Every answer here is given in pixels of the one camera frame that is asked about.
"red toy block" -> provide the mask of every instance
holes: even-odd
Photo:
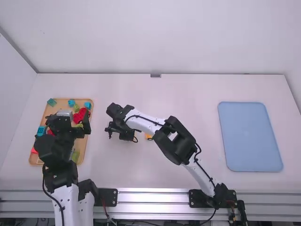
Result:
[[[48,129],[48,130],[47,130],[47,134],[50,134],[50,135],[54,136],[54,134],[53,134],[53,132],[51,131],[51,129]]]
[[[36,151],[36,149],[34,149],[34,147],[32,147],[31,153],[38,154],[38,152]]]
[[[84,116],[85,116],[85,114],[86,114],[86,111],[88,111],[88,110],[87,110],[85,107],[80,108],[79,114],[83,117],[82,119],[84,119]]]
[[[79,113],[73,114],[73,121],[75,124],[78,124],[80,121],[82,121],[82,118]]]

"teal toy block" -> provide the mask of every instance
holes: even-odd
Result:
[[[73,107],[75,105],[75,100],[68,100],[69,107]]]
[[[88,110],[91,110],[91,103],[90,103],[90,102],[85,102],[85,107],[86,107]]]
[[[45,132],[46,132],[46,126],[39,126],[37,136],[40,137],[40,136],[44,135]]]
[[[52,99],[52,98],[50,98],[50,99],[47,101],[47,103],[48,103],[50,106],[52,106],[52,107],[54,107],[54,106],[56,105],[56,101],[55,101],[54,99]]]

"light blue tray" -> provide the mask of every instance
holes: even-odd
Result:
[[[283,163],[264,104],[220,102],[218,112],[227,166],[230,170],[282,170]]]

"black mounting plate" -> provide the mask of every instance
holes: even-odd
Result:
[[[206,203],[198,200],[198,196],[201,190],[191,189],[189,190],[189,206],[191,208],[212,208]],[[236,192],[234,190],[228,190],[225,200],[221,202],[219,208],[237,208],[237,197]]]
[[[118,190],[115,188],[99,188],[99,198],[94,206],[103,206],[102,200],[104,199],[105,206],[115,207],[117,205]]]

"metal rail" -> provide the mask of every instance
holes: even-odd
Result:
[[[116,219],[205,220],[213,209],[192,209],[188,189],[120,188],[118,204],[108,207]],[[301,221],[301,193],[244,193],[248,220]],[[41,190],[0,190],[0,218],[53,218],[51,201]],[[106,218],[102,207],[94,207],[94,218]],[[220,209],[213,220],[227,220]]]

